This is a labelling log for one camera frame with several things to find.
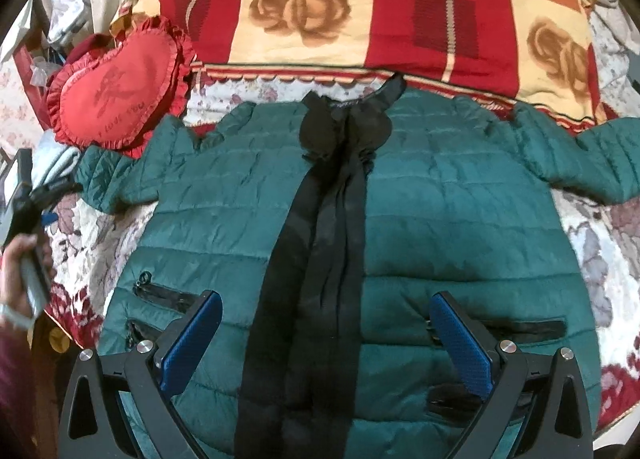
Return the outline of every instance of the blue textured pad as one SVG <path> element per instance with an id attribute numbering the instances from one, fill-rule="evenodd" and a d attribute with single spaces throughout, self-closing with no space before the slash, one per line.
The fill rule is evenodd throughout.
<path id="1" fill-rule="evenodd" d="M 167 398 L 184 392 L 221 321 L 222 299 L 211 293 L 162 362 L 160 390 Z"/>
<path id="2" fill-rule="evenodd" d="M 449 353 L 460 379 L 471 394 L 483 400 L 491 393 L 491 362 L 460 318 L 442 295 L 434 295 L 429 304 L 431 323 Z"/>

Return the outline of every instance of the hand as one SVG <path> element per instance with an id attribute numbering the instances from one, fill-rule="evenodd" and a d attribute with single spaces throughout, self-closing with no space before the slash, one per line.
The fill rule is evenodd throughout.
<path id="1" fill-rule="evenodd" d="M 26 290 L 22 284 L 20 274 L 20 259 L 28 251 L 36 246 L 42 250 L 42 263 L 46 273 L 53 279 L 56 272 L 53 270 L 53 258 L 51 256 L 51 246 L 49 237 L 44 230 L 38 235 L 17 235 L 2 254 L 2 269 L 0 269 L 0 303 L 8 305 L 15 312 L 26 317 L 31 317 L 31 306 L 27 298 Z M 13 324 L 4 320 L 0 316 L 0 328 L 13 328 Z"/>

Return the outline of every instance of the pillow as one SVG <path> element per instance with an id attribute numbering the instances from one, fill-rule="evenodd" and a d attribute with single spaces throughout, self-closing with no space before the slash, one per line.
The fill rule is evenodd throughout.
<path id="1" fill-rule="evenodd" d="M 588 12 L 595 0 L 125 0 L 111 33 L 162 14 L 215 78 L 339 82 L 406 75 L 507 116 L 531 103 L 572 133 L 607 121 Z"/>
<path id="2" fill-rule="evenodd" d="M 155 17 L 103 57 L 66 65 L 47 96 L 56 141 L 142 155 L 162 116 L 183 112 L 193 54 L 180 28 Z"/>

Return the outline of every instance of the red heart-shaped pillow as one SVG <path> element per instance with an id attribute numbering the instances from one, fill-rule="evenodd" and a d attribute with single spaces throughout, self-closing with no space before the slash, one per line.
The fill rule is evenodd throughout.
<path id="1" fill-rule="evenodd" d="M 66 66 L 47 96 L 56 140 L 142 155 L 162 116 L 183 112 L 193 55 L 180 28 L 153 17 L 104 57 Z"/>

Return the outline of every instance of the metal bolt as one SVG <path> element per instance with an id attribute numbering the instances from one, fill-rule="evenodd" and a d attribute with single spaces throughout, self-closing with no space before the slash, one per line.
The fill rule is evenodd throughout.
<path id="1" fill-rule="evenodd" d="M 562 349 L 560 349 L 560 355 L 565 360 L 573 360 L 574 359 L 574 352 L 569 347 L 563 347 Z"/>
<path id="2" fill-rule="evenodd" d="M 91 349 L 85 349 L 80 353 L 81 362 L 88 362 L 93 357 L 94 357 L 94 352 Z"/>
<path id="3" fill-rule="evenodd" d="M 140 354 L 148 353 L 153 348 L 154 343 L 151 340 L 142 340 L 138 345 L 136 345 L 136 350 Z"/>
<path id="4" fill-rule="evenodd" d="M 511 340 L 502 340 L 500 342 L 500 349 L 502 349 L 502 352 L 513 354 L 518 349 L 518 346 Z"/>

